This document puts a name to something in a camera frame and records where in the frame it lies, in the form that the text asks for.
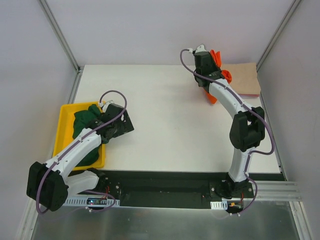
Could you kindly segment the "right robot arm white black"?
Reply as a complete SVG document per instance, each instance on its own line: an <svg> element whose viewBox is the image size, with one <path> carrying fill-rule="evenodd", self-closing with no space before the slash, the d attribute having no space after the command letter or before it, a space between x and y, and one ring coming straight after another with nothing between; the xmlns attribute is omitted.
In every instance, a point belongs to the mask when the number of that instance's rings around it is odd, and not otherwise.
<svg viewBox="0 0 320 240"><path fill-rule="evenodd" d="M225 181L215 187L215 193L225 199L237 197L247 187L250 153L265 138L265 112L251 107L231 88L232 75L220 68L220 54L213 50L193 51L195 80L208 96L218 100L232 118L229 139L234 147L231 167Z"/></svg>

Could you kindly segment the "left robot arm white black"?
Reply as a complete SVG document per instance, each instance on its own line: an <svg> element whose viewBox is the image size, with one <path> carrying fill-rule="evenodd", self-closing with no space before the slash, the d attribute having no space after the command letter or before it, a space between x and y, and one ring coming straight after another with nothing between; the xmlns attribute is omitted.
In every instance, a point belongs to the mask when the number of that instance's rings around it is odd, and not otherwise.
<svg viewBox="0 0 320 240"><path fill-rule="evenodd" d="M27 196L52 212L78 193L102 194L107 182L100 170L91 167L80 174L70 174L81 161L98 158L100 146L134 130L127 110L115 103L105 110L93 104L74 116L73 141L45 163L33 163L28 172Z"/></svg>

